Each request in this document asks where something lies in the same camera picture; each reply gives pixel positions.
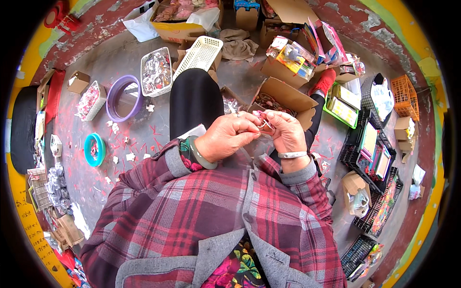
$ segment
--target red sneaker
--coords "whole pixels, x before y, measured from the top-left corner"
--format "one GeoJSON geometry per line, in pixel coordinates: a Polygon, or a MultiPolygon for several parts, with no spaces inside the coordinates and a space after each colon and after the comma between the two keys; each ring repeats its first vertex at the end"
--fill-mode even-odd
{"type": "Polygon", "coordinates": [[[310,96],[315,90],[322,90],[325,96],[328,94],[328,90],[333,86],[333,83],[336,79],[336,71],[332,68],[327,69],[322,72],[320,75],[319,81],[309,89],[307,95],[310,96]]]}

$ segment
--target black pants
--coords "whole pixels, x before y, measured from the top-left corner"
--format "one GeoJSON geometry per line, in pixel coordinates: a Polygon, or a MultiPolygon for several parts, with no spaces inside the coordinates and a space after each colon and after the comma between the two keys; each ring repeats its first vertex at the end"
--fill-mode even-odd
{"type": "MultiPolygon", "coordinates": [[[[321,95],[313,94],[311,98],[318,105],[314,107],[311,128],[304,132],[308,150],[319,130],[322,107],[325,104],[321,95]]],[[[219,86],[206,71],[199,68],[188,69],[176,78],[170,95],[170,139],[186,133],[200,123],[208,129],[221,115],[224,115],[224,104],[219,86]]],[[[277,151],[272,152],[271,158],[280,164],[277,151]]]]}

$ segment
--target red plaid jacket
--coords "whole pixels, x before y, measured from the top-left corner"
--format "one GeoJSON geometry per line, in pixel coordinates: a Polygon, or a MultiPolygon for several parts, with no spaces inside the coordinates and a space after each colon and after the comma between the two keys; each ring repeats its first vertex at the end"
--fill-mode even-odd
{"type": "Polygon", "coordinates": [[[240,149],[191,173],[178,144],[120,175],[82,250],[92,287],[200,287],[246,231],[271,287],[346,287],[313,161],[284,174],[240,149]]]}

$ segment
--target beige cloth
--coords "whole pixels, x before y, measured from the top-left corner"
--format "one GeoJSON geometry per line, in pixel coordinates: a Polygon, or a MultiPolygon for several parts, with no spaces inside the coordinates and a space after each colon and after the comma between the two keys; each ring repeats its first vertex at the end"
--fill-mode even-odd
{"type": "Polygon", "coordinates": [[[219,38],[224,42],[223,58],[252,62],[259,45],[250,39],[246,39],[248,37],[250,37],[250,33],[242,29],[222,30],[219,38]]]}

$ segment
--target green plastic tray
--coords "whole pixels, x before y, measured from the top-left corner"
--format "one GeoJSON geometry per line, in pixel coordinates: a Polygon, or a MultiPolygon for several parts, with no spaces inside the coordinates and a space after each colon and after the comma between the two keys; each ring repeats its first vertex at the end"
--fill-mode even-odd
{"type": "Polygon", "coordinates": [[[328,114],[332,115],[334,118],[338,119],[339,121],[343,122],[344,124],[346,124],[347,126],[349,126],[350,128],[352,129],[355,129],[357,128],[357,121],[359,120],[359,111],[356,110],[355,113],[357,114],[357,117],[355,118],[355,124],[354,125],[351,125],[349,123],[347,123],[346,121],[342,120],[338,115],[336,115],[335,113],[331,112],[330,110],[328,110],[326,108],[326,105],[328,104],[328,97],[325,98],[325,104],[323,105],[323,111],[327,112],[328,114]]]}

